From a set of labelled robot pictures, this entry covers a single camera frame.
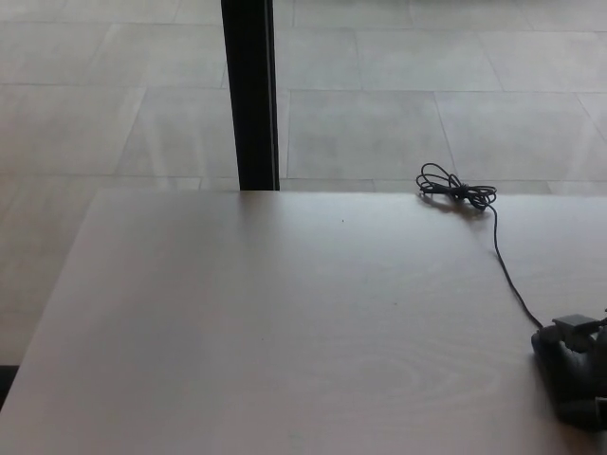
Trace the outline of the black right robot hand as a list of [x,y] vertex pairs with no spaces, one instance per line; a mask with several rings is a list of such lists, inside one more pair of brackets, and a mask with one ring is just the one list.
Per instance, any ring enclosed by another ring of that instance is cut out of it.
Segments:
[[606,429],[606,320],[555,318],[541,341],[558,417],[577,428]]

